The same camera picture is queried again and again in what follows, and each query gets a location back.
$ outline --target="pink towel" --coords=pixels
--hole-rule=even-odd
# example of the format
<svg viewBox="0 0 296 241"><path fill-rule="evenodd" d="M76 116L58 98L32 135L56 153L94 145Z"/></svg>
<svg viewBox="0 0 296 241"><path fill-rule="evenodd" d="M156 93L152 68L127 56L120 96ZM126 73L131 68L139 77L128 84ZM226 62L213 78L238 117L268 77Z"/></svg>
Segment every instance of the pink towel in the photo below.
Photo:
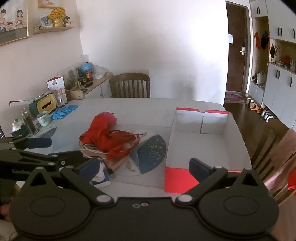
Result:
<svg viewBox="0 0 296 241"><path fill-rule="evenodd" d="M275 192L288 184L288 177L296 168L296 132L288 130L279 144L270 152L274 172L264 184L271 192Z"/></svg>

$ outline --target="shelf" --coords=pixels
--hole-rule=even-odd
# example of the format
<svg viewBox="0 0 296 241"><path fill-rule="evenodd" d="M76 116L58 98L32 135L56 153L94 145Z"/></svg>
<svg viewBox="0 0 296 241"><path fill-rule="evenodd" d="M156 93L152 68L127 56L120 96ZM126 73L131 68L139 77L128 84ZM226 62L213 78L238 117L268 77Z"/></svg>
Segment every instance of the shelf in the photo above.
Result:
<svg viewBox="0 0 296 241"><path fill-rule="evenodd" d="M269 62L270 64L273 64L273 65L275 65L275 66L277 66L277 67L279 67L279 68L282 68L282 69L284 69L284 70L286 70L286 71L288 71L288 72L290 72L290 73L292 73L292 74L294 74L294 75L296 75L296 73L295 72L293 72L293 71L291 71L291 70L289 70L289 69L286 69L286 68L284 68L283 66L279 66L278 64L276 64L276 63L272 63L272 62Z"/></svg>
<svg viewBox="0 0 296 241"><path fill-rule="evenodd" d="M34 34L43 34L43 33L49 33L49 32L60 32L60 31L67 31L69 29L72 29L73 27L50 27L50 28L40 28L38 31L36 31Z"/></svg>
<svg viewBox="0 0 296 241"><path fill-rule="evenodd" d="M85 85L82 85L80 87L75 87L74 90L66 90L66 95L67 95L67 99L69 100L80 100L80 99L85 99L85 96L91 92L93 89L95 89L96 87L98 87L99 85L101 85L103 82L105 82L106 80L110 79L113 76L112 72L106 72L106 74L104 75L103 78L101 79L94 79L92 82L92 86L87 87L87 91L86 92L82 92L81 89L85 88Z"/></svg>

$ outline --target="painting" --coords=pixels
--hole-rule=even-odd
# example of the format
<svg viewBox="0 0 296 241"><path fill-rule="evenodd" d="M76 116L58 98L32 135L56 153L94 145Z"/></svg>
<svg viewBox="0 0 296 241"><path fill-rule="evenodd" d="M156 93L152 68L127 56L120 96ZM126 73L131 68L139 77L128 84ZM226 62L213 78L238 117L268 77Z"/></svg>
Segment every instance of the painting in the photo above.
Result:
<svg viewBox="0 0 296 241"><path fill-rule="evenodd" d="M38 0L38 8L60 7L60 0Z"/></svg>
<svg viewBox="0 0 296 241"><path fill-rule="evenodd" d="M28 0L8 1L0 8L0 46L28 37Z"/></svg>

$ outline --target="chair backrest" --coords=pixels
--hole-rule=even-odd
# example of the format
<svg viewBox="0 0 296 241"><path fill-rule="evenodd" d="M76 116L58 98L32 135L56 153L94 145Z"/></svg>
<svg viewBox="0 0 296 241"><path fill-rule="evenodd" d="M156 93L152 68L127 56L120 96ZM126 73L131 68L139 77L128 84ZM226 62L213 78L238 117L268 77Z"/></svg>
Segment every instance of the chair backrest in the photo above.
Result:
<svg viewBox="0 0 296 241"><path fill-rule="evenodd" d="M150 77L146 74L120 74L109 83L113 98L150 98Z"/></svg>
<svg viewBox="0 0 296 241"><path fill-rule="evenodd" d="M277 119L270 119L263 130L259 144L251 158L252 167L263 181L274 171L269 153L283 139L288 130L289 128ZM296 189L288 191L286 186L272 193L272 196L277 204L281 205L295 192Z"/></svg>

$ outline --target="red clothing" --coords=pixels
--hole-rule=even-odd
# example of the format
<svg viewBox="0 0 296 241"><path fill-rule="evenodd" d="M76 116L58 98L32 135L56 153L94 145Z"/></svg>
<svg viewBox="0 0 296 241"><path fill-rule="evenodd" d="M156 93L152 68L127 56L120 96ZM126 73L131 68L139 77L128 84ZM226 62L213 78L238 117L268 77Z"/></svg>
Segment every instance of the red clothing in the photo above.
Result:
<svg viewBox="0 0 296 241"><path fill-rule="evenodd" d="M255 33L254 38L256 39L256 47L257 47L257 49L261 49L261 46L260 46L260 38L259 38L258 32Z"/></svg>

